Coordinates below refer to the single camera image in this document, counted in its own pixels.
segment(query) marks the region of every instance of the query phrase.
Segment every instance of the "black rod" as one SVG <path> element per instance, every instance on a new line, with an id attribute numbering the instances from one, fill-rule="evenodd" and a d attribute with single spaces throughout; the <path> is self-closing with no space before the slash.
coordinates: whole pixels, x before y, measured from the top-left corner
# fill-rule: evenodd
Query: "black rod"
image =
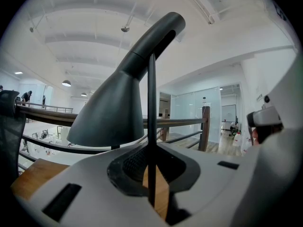
<path id="1" fill-rule="evenodd" d="M 157 104 L 156 104 L 156 57 L 153 53 L 148 63 L 147 74 L 147 134 L 148 134 L 148 200 L 155 206 L 156 193 L 156 147 L 157 147 Z"/>

